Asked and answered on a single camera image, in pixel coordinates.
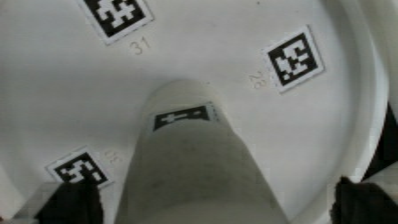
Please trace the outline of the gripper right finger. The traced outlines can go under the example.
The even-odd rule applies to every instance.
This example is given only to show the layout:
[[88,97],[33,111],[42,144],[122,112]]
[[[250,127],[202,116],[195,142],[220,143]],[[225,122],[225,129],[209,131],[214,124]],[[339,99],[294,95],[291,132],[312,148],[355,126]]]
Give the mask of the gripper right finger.
[[332,224],[398,224],[398,203],[374,183],[339,178],[330,209]]

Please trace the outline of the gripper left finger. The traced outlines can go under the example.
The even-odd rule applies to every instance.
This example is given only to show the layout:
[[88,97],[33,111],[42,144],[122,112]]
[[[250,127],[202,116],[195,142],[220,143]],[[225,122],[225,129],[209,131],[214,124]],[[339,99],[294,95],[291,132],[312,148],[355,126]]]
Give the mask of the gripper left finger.
[[94,183],[44,183],[12,218],[12,224],[104,224]]

